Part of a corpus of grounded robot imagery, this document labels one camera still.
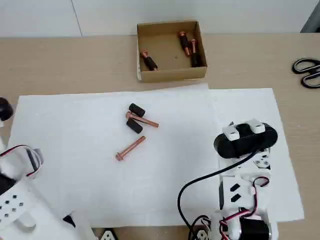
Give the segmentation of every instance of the cardboard box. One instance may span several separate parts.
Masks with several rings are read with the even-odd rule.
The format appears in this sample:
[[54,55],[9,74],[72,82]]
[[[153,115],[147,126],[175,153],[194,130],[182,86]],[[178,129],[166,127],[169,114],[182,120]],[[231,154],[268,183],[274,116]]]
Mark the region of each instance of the cardboard box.
[[[191,67],[191,58],[180,45],[179,32],[184,31],[190,41],[197,40],[202,65]],[[138,76],[142,82],[163,82],[204,78],[207,61],[199,23],[196,20],[142,23],[137,25],[138,52],[143,50],[157,64],[158,70],[150,71],[144,60],[138,58]]]

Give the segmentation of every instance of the scissors handle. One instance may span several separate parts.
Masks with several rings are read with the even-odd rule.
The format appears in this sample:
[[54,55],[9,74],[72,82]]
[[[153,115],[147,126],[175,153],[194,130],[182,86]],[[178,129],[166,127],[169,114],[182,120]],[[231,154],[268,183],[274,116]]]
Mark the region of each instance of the scissors handle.
[[[299,69],[298,65],[301,63],[312,63],[313,65]],[[320,61],[315,58],[310,58],[310,57],[301,58],[292,64],[292,72],[294,72],[295,74],[311,73],[311,76],[312,76],[313,75],[312,73],[316,72],[317,69],[320,69]]]
[[302,86],[304,86],[307,89],[320,89],[320,84],[308,84],[307,81],[311,80],[311,79],[315,79],[317,77],[320,77],[320,71],[316,71],[315,73],[305,76],[301,79],[301,84]]

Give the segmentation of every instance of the wooden table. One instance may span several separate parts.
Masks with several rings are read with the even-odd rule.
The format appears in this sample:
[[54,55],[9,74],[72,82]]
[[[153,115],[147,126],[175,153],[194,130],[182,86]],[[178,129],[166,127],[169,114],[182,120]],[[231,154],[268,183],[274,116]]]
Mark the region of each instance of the wooden table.
[[[135,36],[0,38],[0,95],[16,104],[19,95],[140,91],[199,82],[212,89],[273,88],[305,211],[305,220],[279,224],[279,238],[318,239],[320,90],[302,87],[291,64],[304,56],[320,59],[320,35],[207,34],[203,40],[205,79],[139,83]],[[10,126],[1,129],[5,139]],[[185,240],[187,232],[184,226],[116,229],[120,240]]]

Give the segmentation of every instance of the black cable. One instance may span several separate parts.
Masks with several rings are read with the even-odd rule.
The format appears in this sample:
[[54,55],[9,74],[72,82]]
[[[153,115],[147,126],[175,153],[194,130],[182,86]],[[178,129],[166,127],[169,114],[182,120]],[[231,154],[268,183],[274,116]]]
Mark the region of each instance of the black cable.
[[242,160],[240,160],[240,161],[238,161],[238,162],[236,162],[236,163],[234,163],[234,164],[232,164],[232,165],[230,165],[230,166],[227,166],[227,167],[225,167],[225,168],[223,168],[223,169],[221,169],[221,170],[218,170],[218,171],[216,171],[216,172],[213,172],[213,173],[210,173],[210,174],[207,174],[207,175],[198,177],[198,178],[196,178],[196,179],[188,182],[187,184],[185,184],[185,185],[181,188],[181,190],[180,190],[180,192],[179,192],[179,194],[178,194],[178,198],[177,198],[178,211],[179,211],[179,214],[180,214],[182,220],[184,221],[184,223],[186,224],[186,226],[189,228],[189,231],[193,234],[193,236],[195,236],[195,239],[196,239],[196,240],[199,240],[199,239],[198,239],[195,231],[191,228],[191,225],[189,224],[188,220],[186,219],[186,217],[184,216],[184,214],[183,214],[183,212],[182,212],[182,210],[181,210],[181,196],[182,196],[182,193],[186,190],[187,187],[189,187],[189,186],[192,185],[192,184],[195,184],[195,183],[200,182],[200,181],[202,181],[202,180],[205,180],[205,179],[214,177],[214,176],[216,176],[216,175],[222,174],[222,173],[224,173],[224,172],[226,172],[226,171],[229,171],[229,170],[231,170],[231,169],[233,169],[233,168],[235,168],[235,167],[237,167],[237,166],[239,166],[239,165],[241,165],[241,164],[244,164],[245,162],[247,162],[248,160],[250,160],[254,155],[256,155],[257,152],[260,150],[260,148],[261,148],[261,145],[259,144],[259,147],[256,147],[255,150],[252,151],[252,153],[250,153],[250,155],[247,156],[247,157],[245,157],[244,159],[242,159]]
[[[200,219],[209,219],[209,217],[208,217],[207,215],[200,215],[200,216],[198,216],[198,217],[193,221],[193,223],[191,224],[191,229],[194,229],[196,223],[197,223]],[[192,234],[192,232],[189,231],[188,240],[191,240],[191,234]]]

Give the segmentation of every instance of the bolt head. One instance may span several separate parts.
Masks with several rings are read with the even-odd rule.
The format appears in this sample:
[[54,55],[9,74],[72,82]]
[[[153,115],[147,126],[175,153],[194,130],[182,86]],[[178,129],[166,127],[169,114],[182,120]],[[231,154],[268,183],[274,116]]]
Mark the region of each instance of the bolt head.
[[125,117],[128,119],[131,117],[131,112],[130,111],[127,111],[126,114],[125,114]]
[[120,154],[120,153],[116,153],[115,155],[115,158],[118,160],[118,161],[122,161],[124,159],[124,157]]

